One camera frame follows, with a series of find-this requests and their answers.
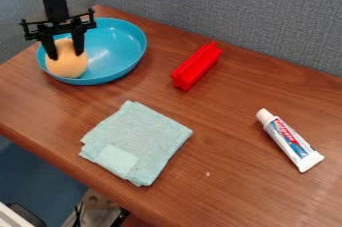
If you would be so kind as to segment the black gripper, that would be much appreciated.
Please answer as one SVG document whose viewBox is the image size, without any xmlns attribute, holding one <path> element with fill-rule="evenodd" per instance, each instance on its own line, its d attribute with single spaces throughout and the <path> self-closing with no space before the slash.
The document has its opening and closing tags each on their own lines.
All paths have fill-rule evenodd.
<svg viewBox="0 0 342 227">
<path fill-rule="evenodd" d="M 84 33 L 96 27 L 95 10 L 72 14 L 67 0 L 43 0 L 45 19 L 41 21 L 21 20 L 20 25 L 27 40 L 40 40 L 48 57 L 57 59 L 53 35 L 72 34 L 76 55 L 84 52 Z"/>
</svg>

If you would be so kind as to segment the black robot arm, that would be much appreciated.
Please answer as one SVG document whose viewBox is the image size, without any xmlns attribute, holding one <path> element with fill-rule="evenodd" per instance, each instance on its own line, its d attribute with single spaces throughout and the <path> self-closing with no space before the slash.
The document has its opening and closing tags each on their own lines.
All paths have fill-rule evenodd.
<svg viewBox="0 0 342 227">
<path fill-rule="evenodd" d="M 85 13 L 71 15 L 67 0 L 43 0 L 43 4 L 47 19 L 31 22 L 23 19 L 20 22 L 25 40 L 40 41 L 48 57 L 57 60 L 53 36 L 69 33 L 75 54 L 80 55 L 84 52 L 84 34 L 96 28 L 95 10 L 89 8 Z"/>
</svg>

